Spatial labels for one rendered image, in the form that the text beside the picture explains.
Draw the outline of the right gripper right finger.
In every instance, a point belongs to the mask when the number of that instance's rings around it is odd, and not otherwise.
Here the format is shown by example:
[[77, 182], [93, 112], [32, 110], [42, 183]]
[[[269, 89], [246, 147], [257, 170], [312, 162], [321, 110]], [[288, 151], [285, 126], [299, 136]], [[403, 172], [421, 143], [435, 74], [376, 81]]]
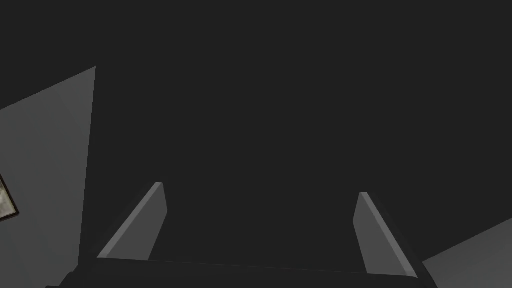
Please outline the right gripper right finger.
[[369, 274], [424, 278], [424, 267], [374, 193], [358, 195], [353, 226]]

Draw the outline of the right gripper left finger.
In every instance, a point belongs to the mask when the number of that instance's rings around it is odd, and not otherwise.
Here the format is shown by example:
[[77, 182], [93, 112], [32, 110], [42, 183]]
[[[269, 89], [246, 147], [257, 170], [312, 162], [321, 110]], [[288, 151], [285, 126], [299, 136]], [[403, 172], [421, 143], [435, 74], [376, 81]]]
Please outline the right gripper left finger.
[[113, 225], [113, 231], [92, 251], [93, 257], [149, 260], [167, 214], [164, 184], [156, 182], [130, 207], [129, 214]]

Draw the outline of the dark framed wall picture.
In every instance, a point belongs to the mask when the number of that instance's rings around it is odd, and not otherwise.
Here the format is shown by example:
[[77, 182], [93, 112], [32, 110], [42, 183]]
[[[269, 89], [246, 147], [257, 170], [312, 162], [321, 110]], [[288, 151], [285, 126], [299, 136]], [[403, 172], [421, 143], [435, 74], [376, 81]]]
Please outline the dark framed wall picture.
[[19, 214], [19, 209], [0, 174], [0, 222], [17, 217]]

